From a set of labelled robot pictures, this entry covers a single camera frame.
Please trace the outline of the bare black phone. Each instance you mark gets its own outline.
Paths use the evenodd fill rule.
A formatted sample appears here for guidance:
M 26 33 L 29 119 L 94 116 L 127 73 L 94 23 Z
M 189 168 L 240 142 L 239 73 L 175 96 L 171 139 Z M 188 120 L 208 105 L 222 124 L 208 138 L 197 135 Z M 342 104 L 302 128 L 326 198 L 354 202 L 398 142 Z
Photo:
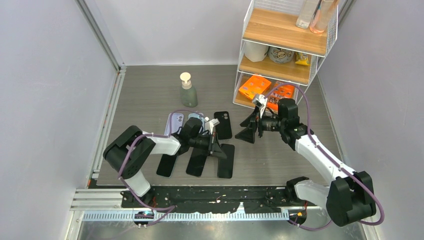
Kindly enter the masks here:
M 218 160 L 217 177 L 231 179 L 233 177 L 235 146 L 232 144 L 222 144 L 221 148 L 226 154 L 226 159 Z
M 193 148 L 186 168 L 186 174 L 200 177 L 203 173 L 209 153 L 206 150 Z
M 172 173 L 173 173 L 177 159 L 178 159 L 177 155 L 163 154 L 161 156 L 160 161 L 159 161 L 159 165 L 157 167 L 156 174 L 158 176 L 170 178 Z

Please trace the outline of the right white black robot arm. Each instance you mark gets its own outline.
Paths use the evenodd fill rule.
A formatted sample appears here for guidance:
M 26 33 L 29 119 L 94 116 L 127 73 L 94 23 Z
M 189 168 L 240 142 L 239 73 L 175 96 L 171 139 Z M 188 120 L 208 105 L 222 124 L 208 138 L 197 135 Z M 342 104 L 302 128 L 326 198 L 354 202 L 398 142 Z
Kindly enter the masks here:
M 355 171 L 329 152 L 313 131 L 301 123 L 294 99 L 280 99 L 278 113 L 272 116 L 265 114 L 267 100 L 262 94 L 253 98 L 255 108 L 240 124 L 243 130 L 235 138 L 253 144 L 265 131 L 278 132 L 283 142 L 308 160 L 327 182 L 317 184 L 304 176 L 292 179 L 286 183 L 287 202 L 313 203 L 339 227 L 374 216 L 378 201 L 371 176 L 366 171 Z

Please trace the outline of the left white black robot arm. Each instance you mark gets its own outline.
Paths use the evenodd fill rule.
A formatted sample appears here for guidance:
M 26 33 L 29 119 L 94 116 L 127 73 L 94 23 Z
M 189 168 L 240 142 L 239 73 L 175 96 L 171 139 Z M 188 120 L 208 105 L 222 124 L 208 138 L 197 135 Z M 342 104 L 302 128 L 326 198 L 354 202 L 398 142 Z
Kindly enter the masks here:
M 218 141 L 216 118 L 189 118 L 181 128 L 167 135 L 142 131 L 129 126 L 103 152 L 103 158 L 118 173 L 118 178 L 134 193 L 134 200 L 141 207 L 153 202 L 151 185 L 142 173 L 142 166 L 150 155 L 179 156 L 190 148 L 206 156 L 227 159 Z

